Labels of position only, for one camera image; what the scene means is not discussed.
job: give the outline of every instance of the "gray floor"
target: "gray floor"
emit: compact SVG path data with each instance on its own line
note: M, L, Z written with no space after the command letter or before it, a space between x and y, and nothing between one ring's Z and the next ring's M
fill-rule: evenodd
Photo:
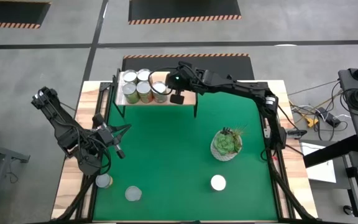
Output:
M99 43L358 40L358 0L239 0L239 21L127 25L129 1L110 1ZM90 44L102 0L53 0L39 30L0 29L0 44ZM75 106L89 49L0 50L0 145L31 154L26 165L12 164L19 176L8 178L0 196L0 223L49 219L60 177L63 153L53 129L31 104L35 92L48 86ZM124 55L249 53L258 80L284 80L287 92L337 79L337 71L358 67L358 45L297 47L172 47L98 49L90 80L110 80ZM330 97L333 85L290 96L298 105L317 105ZM336 102L333 114L347 114ZM334 140L352 134L349 127ZM304 121L297 123L306 128ZM305 139L318 139L310 131ZM349 203L343 190L312 188L319 217L358 223L340 208Z

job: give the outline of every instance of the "potted plant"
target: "potted plant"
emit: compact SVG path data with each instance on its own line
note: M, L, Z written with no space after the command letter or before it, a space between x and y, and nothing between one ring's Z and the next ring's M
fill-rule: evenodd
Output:
M242 149L244 128L223 128L218 131L211 143L212 155L220 161L233 159Z

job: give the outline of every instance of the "can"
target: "can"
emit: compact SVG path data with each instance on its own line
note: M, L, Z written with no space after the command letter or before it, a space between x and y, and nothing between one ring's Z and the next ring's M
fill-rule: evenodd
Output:
M136 90L143 103L150 103L153 100L152 88L149 82L139 82L136 86Z
M163 103L168 99L167 95L163 95L160 93L166 93L167 92L167 86L165 86L165 83L163 82L155 82L153 83L153 88L157 91L153 91L154 101L157 103Z
M133 82L125 83L122 86L122 93L124 94L128 103L137 103L139 101L139 95L136 91L136 84Z
M149 75L150 75L151 71L149 69L143 68L140 69L137 72L137 79L141 82L141 81L149 81Z
M129 83L137 83L137 74L134 70L126 70L124 74L122 74L122 79L124 82Z
M98 175L96 185L104 189L109 188L112 185L112 177L109 174Z

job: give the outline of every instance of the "white pot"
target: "white pot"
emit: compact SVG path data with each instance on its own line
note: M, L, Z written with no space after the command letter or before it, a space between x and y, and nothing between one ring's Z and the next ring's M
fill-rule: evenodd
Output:
M214 146L214 141L215 141L215 138L216 138L216 135L218 135L221 131L218 131L214 138L212 139L212 142L211 142L211 153L212 155L215 157L215 159L219 160L219 161L229 161L231 159L233 159L238 153L233 153L233 154L227 154L227 155L224 155L222 156L222 154L220 154L218 152L218 150L215 148ZM242 139L240 136L238 136L239 140L240 140L240 143L241 143L241 148L239 150L239 152L241 152L241 149L242 149Z

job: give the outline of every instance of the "green tabletop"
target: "green tabletop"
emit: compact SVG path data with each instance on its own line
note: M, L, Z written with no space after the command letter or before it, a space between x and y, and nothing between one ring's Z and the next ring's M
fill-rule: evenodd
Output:
M199 97L192 106L127 106L125 119L114 105L109 124L132 124L122 139L126 154L111 149L113 185L98 189L95 220L277 220L259 112L247 98L225 93ZM247 125L243 150L221 162L210 151L223 127ZM226 179L223 191L210 186L213 175ZM135 185L142 198L129 202L125 191Z

